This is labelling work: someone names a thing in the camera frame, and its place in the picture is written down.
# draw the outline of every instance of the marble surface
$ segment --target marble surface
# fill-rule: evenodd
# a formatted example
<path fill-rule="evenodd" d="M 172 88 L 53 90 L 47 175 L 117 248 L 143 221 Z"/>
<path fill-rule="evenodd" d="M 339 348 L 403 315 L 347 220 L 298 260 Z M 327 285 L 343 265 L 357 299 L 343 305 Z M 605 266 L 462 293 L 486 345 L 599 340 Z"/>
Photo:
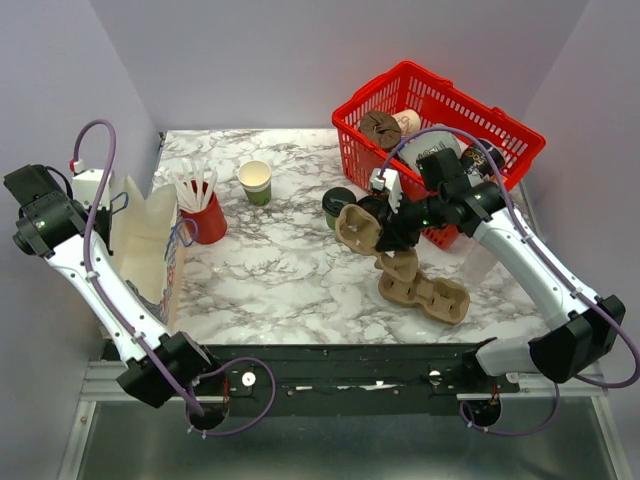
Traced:
<path fill-rule="evenodd" d="M 160 166 L 180 159 L 214 164 L 216 192 L 229 229 L 214 245 L 187 250 L 176 329 L 201 343 L 445 343 L 511 338 L 546 331 L 535 306 L 501 264 L 459 237 L 447 251 L 422 238 L 417 250 L 430 277 L 465 284 L 467 317 L 456 326 L 383 300 L 371 257 L 335 241 L 321 208 L 342 173 L 335 130 L 169 132 Z M 273 199 L 247 202 L 236 174 L 252 159 L 273 169 Z M 490 268 L 484 276 L 483 269 Z"/>

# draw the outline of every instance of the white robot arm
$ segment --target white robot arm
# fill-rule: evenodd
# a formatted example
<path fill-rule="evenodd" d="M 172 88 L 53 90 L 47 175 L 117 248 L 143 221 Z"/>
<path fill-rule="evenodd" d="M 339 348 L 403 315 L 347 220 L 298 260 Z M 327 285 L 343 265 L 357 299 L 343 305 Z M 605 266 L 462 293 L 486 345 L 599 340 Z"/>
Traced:
<path fill-rule="evenodd" d="M 376 169 L 371 175 L 371 189 L 388 194 L 388 205 L 377 215 L 382 233 L 376 249 L 405 250 L 417 243 L 425 225 L 456 225 L 502 262 L 550 330 L 539 338 L 491 339 L 475 354 L 478 370 L 487 376 L 540 372 L 562 383 L 610 351 L 616 332 L 597 309 L 620 324 L 625 307 L 617 297 L 603 299 L 578 280 L 514 208 L 516 226 L 498 186 L 491 181 L 472 186 L 453 150 L 436 152 L 418 164 L 425 185 L 430 182 L 430 190 L 438 193 L 416 202 L 403 196 L 397 172 Z M 569 289 L 561 276 L 575 288 Z"/>
<path fill-rule="evenodd" d="M 99 178 L 102 171 L 89 173 Z M 154 407 L 176 392 L 188 399 L 185 386 L 211 368 L 211 359 L 187 334 L 172 335 L 111 267 L 108 198 L 98 205 L 90 233 L 88 271 L 83 252 L 88 214 L 83 204 L 72 198 L 73 192 L 65 194 L 42 165 L 12 172 L 5 176 L 4 184 L 20 204 L 14 242 L 23 252 L 44 258 L 91 306 L 128 367 L 117 379 L 123 390 Z M 90 181 L 80 184 L 91 189 Z M 89 198 L 91 192 L 83 195 Z"/>

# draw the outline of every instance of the red plastic basket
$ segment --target red plastic basket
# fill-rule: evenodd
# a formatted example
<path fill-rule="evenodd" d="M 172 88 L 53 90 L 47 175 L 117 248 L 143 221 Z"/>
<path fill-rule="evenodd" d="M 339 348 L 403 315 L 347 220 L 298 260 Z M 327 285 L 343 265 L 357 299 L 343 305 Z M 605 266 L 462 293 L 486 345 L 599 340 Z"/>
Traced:
<path fill-rule="evenodd" d="M 485 138 L 505 153 L 503 179 L 511 190 L 531 167 L 546 144 L 544 137 L 507 116 L 499 108 L 489 108 L 460 92 L 451 80 L 438 77 L 413 62 L 401 62 L 358 90 L 351 100 L 333 112 L 332 121 L 340 134 L 344 174 L 352 182 L 369 189 L 369 177 L 382 165 L 387 154 L 358 131 L 362 116 L 369 110 L 397 113 L 411 108 L 422 118 L 422 128 L 436 123 Z M 411 169 L 393 160 L 400 173 L 402 189 L 412 200 L 424 198 L 422 179 Z M 450 225 L 444 230 L 427 229 L 426 237 L 442 249 L 458 236 Z"/>

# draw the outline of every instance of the white paper bag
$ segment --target white paper bag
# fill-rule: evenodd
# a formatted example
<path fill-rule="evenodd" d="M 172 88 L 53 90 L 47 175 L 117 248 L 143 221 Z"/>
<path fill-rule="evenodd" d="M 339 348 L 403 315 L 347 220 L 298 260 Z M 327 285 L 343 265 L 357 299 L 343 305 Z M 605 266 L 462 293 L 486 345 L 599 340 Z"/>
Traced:
<path fill-rule="evenodd" d="M 121 198 L 127 206 L 112 218 L 114 269 L 145 307 L 171 329 L 182 283 L 183 240 L 190 239 L 179 222 L 175 186 L 157 188 L 145 200 L 133 179 L 125 177 L 115 191 L 124 192 Z"/>

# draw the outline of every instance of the brown cup carrier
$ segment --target brown cup carrier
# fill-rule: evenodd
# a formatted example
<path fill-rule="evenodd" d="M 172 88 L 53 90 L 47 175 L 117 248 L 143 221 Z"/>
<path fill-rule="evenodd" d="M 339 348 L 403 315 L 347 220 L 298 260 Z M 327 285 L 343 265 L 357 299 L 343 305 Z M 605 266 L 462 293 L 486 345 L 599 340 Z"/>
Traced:
<path fill-rule="evenodd" d="M 420 307 L 427 317 L 449 324 L 460 323 L 469 309 L 469 292 L 446 278 L 430 280 L 418 262 L 415 249 L 393 255 L 377 252 L 380 224 L 357 205 L 347 205 L 336 220 L 336 237 L 360 255 L 376 257 L 375 267 L 382 270 L 378 283 L 385 300 L 402 307 Z"/>

